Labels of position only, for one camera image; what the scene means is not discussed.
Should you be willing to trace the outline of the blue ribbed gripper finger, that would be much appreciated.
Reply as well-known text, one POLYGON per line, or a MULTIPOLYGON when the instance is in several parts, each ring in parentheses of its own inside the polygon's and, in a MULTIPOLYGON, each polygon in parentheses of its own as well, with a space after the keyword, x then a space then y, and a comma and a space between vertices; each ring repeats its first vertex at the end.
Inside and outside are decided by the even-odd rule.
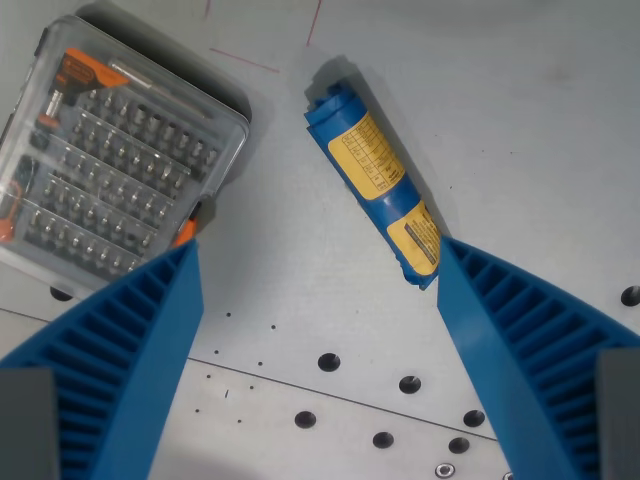
POLYGON ((145 479, 204 313, 191 240, 95 292, 2 369, 51 375, 64 479, 145 479))
POLYGON ((516 479, 597 479, 596 359, 639 337, 566 291, 441 241, 437 307, 516 479))

